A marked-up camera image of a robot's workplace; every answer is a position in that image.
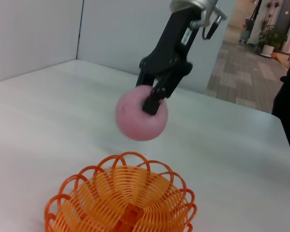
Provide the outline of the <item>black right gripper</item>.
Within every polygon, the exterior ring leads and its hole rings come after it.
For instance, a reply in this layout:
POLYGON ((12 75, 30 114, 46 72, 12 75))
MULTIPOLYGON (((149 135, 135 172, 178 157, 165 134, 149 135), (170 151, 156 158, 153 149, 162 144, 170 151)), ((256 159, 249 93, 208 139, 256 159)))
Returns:
POLYGON ((142 110, 153 116, 162 101, 169 98, 180 81, 192 69, 187 63, 188 48, 182 43, 193 19, 193 11, 177 11, 171 14, 154 50, 140 63, 136 87, 152 87, 142 102, 142 110))

